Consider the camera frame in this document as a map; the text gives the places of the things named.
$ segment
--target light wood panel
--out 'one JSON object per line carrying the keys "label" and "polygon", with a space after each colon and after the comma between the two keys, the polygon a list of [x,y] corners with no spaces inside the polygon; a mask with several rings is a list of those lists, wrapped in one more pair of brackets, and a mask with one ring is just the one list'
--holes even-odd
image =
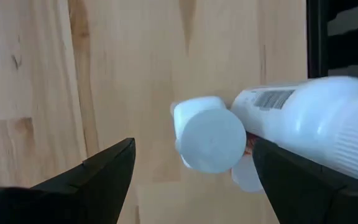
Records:
{"label": "light wood panel", "polygon": [[138,196],[140,224],[278,223],[265,194],[245,193],[219,182],[144,185]]}
{"label": "light wood panel", "polygon": [[[229,194],[233,205],[249,206],[246,198],[236,200],[244,193],[227,184],[227,174],[200,174],[182,166],[173,148],[170,104],[201,95],[218,95],[230,104],[247,87],[306,79],[305,4],[0,0],[0,136],[6,142],[11,136],[20,139],[9,135],[15,133],[12,122],[31,118],[35,142],[34,148],[24,146],[28,157],[17,159],[28,161],[34,173],[24,172],[29,176],[24,180],[16,170],[0,184],[28,185],[38,180],[33,174],[50,178],[132,136],[137,161],[120,223],[139,222],[135,189],[143,186],[141,205],[167,205],[173,217],[178,214],[170,208],[186,208],[210,189],[212,198]],[[0,165],[16,166],[16,159],[6,159],[12,150],[1,148]],[[222,187],[221,180],[227,185]],[[156,185],[161,182],[177,183]],[[182,194],[184,185],[185,205],[164,198]],[[203,202],[215,209],[215,200]],[[264,205],[262,198],[251,200]],[[255,215],[271,209],[258,208]],[[140,211],[142,217],[149,212],[157,215]],[[149,218],[141,221],[155,221]]]}
{"label": "light wood panel", "polygon": [[139,222],[137,186],[216,183],[217,177],[181,165],[171,102],[218,95],[230,104],[247,87],[306,79],[303,6],[289,0],[69,1],[88,154],[127,136],[137,141],[120,223]]}
{"label": "light wood panel", "polygon": [[[22,117],[32,118],[35,147],[16,159],[33,164],[38,177],[17,180],[28,173],[15,170],[0,184],[28,186],[86,158],[66,1],[0,0],[0,119]],[[4,156],[1,167],[11,159]]]}
{"label": "light wood panel", "polygon": [[262,82],[306,80],[306,1],[259,0],[258,4]]}
{"label": "light wood panel", "polygon": [[0,186],[31,187],[43,181],[31,118],[0,120]]}

